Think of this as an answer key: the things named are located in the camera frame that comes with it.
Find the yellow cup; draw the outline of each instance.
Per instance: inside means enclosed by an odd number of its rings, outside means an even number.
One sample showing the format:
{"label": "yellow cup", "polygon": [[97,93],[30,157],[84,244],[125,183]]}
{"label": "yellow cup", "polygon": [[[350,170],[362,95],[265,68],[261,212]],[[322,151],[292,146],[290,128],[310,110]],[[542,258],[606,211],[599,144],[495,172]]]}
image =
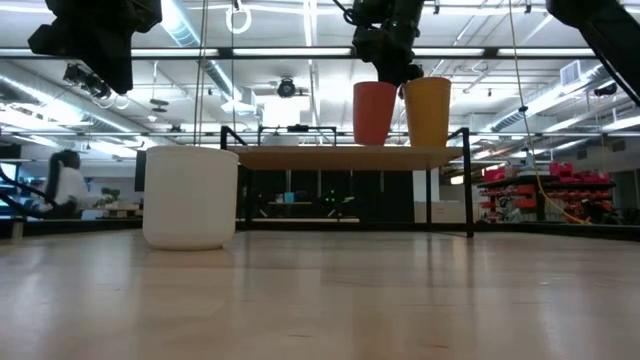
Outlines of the yellow cup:
{"label": "yellow cup", "polygon": [[411,146],[447,146],[450,98],[451,81],[445,78],[420,78],[404,85]]}

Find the white container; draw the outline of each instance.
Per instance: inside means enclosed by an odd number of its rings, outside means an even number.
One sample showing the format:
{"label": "white container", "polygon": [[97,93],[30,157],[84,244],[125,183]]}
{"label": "white container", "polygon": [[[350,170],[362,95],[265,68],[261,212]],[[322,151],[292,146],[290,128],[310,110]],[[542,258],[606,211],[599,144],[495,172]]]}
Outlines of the white container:
{"label": "white container", "polygon": [[236,227],[238,155],[191,146],[147,151],[142,230],[166,250],[217,249]]}

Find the wooden floor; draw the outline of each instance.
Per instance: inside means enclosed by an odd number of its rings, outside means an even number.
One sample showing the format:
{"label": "wooden floor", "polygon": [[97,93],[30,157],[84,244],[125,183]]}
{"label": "wooden floor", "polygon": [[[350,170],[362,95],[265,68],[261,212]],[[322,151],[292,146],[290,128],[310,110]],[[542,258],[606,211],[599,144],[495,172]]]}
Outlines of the wooden floor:
{"label": "wooden floor", "polygon": [[141,233],[0,247],[0,359],[638,359],[640,244],[524,234]]}

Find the red cup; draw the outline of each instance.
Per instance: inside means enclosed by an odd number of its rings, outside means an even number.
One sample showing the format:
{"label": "red cup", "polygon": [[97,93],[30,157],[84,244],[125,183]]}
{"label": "red cup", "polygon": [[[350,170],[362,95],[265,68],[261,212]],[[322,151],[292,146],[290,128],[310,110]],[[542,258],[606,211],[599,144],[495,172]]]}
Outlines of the red cup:
{"label": "red cup", "polygon": [[356,144],[384,145],[396,104],[398,88],[377,81],[357,83],[353,87],[353,135]]}

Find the orange cup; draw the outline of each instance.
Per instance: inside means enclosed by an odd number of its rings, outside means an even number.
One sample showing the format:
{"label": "orange cup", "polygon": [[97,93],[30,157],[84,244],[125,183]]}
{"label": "orange cup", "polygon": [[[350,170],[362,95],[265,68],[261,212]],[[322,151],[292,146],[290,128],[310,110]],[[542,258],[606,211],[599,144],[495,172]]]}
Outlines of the orange cup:
{"label": "orange cup", "polygon": [[450,98],[451,81],[445,78],[420,78],[404,85],[411,146],[447,146]]}
{"label": "orange cup", "polygon": [[385,82],[361,82],[353,87],[353,135],[356,144],[384,145],[398,88]]}

